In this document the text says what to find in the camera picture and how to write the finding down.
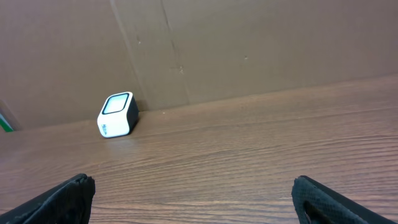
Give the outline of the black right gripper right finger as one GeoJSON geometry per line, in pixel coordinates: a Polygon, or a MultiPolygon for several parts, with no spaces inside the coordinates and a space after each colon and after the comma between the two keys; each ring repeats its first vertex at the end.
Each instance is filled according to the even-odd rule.
{"type": "Polygon", "coordinates": [[[305,175],[291,196],[300,224],[396,224],[305,175]]]}

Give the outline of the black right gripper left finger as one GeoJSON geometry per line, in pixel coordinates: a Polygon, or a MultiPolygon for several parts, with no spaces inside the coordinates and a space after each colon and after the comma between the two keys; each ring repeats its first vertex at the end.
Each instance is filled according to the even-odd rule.
{"type": "Polygon", "coordinates": [[[3,224],[88,224],[95,180],[78,174],[1,215],[3,224]]]}

